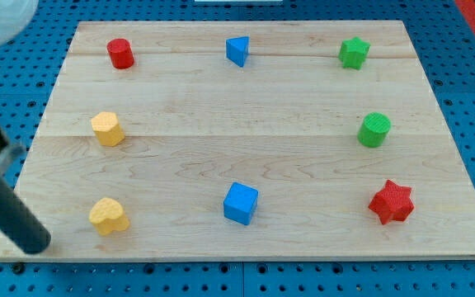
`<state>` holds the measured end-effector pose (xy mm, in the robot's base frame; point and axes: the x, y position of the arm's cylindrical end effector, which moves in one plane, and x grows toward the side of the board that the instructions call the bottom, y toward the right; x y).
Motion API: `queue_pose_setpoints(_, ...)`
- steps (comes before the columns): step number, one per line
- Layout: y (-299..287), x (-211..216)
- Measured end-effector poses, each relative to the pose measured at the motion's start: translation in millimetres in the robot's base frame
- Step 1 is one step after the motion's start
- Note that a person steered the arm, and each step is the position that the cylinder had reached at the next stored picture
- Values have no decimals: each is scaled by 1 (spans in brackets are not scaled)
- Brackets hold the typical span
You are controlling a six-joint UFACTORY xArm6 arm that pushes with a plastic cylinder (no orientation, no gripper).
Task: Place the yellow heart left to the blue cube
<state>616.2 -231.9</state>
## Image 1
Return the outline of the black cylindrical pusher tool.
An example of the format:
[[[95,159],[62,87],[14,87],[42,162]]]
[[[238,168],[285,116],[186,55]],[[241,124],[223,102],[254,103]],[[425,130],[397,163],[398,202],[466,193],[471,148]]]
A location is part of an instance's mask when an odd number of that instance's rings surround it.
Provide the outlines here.
[[[49,246],[50,232],[4,178],[4,172],[22,153],[24,148],[18,144],[0,145],[0,231],[24,253],[37,254]]]

